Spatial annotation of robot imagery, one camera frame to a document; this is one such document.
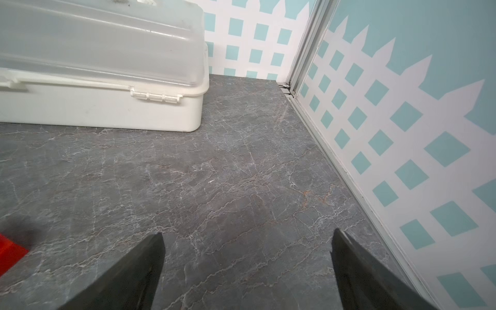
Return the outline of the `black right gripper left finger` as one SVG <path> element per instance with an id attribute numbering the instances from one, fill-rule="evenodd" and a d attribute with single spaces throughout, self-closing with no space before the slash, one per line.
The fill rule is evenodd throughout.
<path id="1" fill-rule="evenodd" d="M 164 261 L 163 235 L 149 235 L 59 308 L 151 309 Z"/>

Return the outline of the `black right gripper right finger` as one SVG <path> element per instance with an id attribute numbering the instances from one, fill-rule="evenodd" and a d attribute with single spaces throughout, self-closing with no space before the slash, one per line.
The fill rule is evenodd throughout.
<path id="1" fill-rule="evenodd" d="M 340 229 L 331 258 L 344 309 L 435 309 Z"/>

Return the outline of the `red lego brick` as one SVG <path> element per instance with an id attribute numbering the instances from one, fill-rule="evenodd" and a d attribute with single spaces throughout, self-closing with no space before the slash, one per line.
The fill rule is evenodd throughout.
<path id="1" fill-rule="evenodd" d="M 0 276 L 3 276 L 28 253 L 28 249 L 14 243 L 4 235 L 0 237 L 0 244 Z"/>

